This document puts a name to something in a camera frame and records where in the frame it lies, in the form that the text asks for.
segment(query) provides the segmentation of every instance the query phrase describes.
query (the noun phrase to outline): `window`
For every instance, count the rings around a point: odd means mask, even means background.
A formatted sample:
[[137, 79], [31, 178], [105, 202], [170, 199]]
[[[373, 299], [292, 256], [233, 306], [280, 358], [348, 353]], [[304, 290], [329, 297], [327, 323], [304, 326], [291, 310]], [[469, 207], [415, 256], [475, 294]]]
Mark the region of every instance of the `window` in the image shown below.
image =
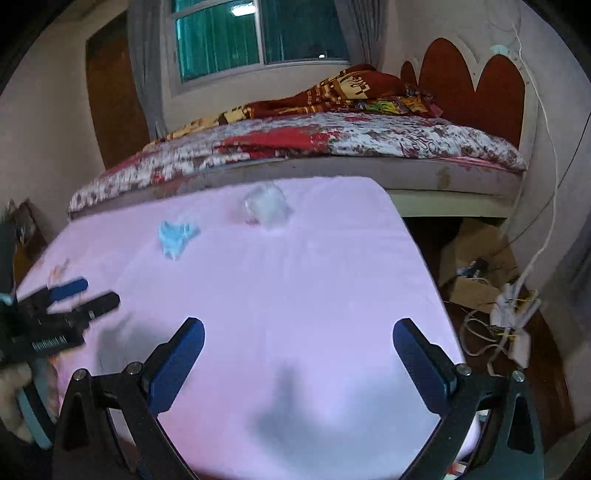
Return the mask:
[[335, 0], [171, 0], [180, 82], [290, 61], [346, 61]]

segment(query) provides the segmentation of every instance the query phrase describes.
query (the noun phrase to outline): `heart-shaped headboard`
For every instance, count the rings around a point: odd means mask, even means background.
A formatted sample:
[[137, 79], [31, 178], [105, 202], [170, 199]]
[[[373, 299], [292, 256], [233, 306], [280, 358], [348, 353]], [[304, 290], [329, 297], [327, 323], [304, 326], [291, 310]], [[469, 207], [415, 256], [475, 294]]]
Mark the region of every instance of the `heart-shaped headboard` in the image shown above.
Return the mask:
[[478, 63], [458, 38], [438, 38], [418, 64], [406, 61], [400, 78], [432, 93], [443, 118], [506, 138], [531, 158], [537, 125], [538, 98], [518, 55], [495, 54]]

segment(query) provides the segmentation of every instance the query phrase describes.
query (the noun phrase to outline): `bed frame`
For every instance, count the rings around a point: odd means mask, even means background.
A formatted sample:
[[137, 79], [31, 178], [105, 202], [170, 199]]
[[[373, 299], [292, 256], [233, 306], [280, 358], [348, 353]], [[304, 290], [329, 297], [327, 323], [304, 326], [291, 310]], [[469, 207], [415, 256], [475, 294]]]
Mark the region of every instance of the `bed frame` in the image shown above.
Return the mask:
[[[420, 72], [417, 81], [415, 71]], [[529, 163], [538, 99], [515, 55], [493, 54], [478, 63], [457, 37], [431, 43], [422, 62], [402, 65], [401, 78], [433, 93], [443, 118], [479, 128], [512, 142]], [[522, 174], [446, 159], [317, 157], [229, 164], [165, 184], [127, 192], [72, 214], [94, 213], [238, 183], [313, 176], [374, 179], [402, 216], [487, 216], [506, 218], [519, 196]]]

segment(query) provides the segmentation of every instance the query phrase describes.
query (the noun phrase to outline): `wooden nightstand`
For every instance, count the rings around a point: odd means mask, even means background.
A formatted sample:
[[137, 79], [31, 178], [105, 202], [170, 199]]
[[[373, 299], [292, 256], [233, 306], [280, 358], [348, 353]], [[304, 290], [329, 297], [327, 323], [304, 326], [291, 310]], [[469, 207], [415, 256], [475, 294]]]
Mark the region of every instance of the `wooden nightstand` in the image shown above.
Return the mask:
[[14, 281], [18, 286], [47, 247], [47, 242], [35, 222], [28, 200], [8, 216], [8, 221], [14, 222], [17, 227], [19, 243], [12, 267]]

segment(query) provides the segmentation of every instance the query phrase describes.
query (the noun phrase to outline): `blue gripper pad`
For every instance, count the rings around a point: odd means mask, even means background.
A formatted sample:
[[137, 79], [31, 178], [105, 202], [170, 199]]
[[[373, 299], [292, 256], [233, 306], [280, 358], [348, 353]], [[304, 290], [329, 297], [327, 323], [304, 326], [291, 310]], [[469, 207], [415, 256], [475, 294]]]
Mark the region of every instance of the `blue gripper pad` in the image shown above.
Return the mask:
[[457, 378], [453, 362], [424, 337], [411, 319], [394, 325], [394, 348], [430, 412], [445, 415]]
[[50, 290], [50, 300], [52, 302], [60, 301], [76, 295], [88, 288], [88, 282], [85, 278], [77, 278], [69, 283], [66, 283], [60, 287], [54, 287]]
[[55, 436], [57, 417], [47, 409], [49, 389], [47, 385], [46, 359], [37, 359], [30, 363], [33, 381], [17, 391], [18, 407], [33, 439], [43, 450], [51, 448]]
[[203, 323], [188, 318], [167, 343], [158, 345], [142, 372], [142, 389], [153, 415], [167, 411], [205, 343]]

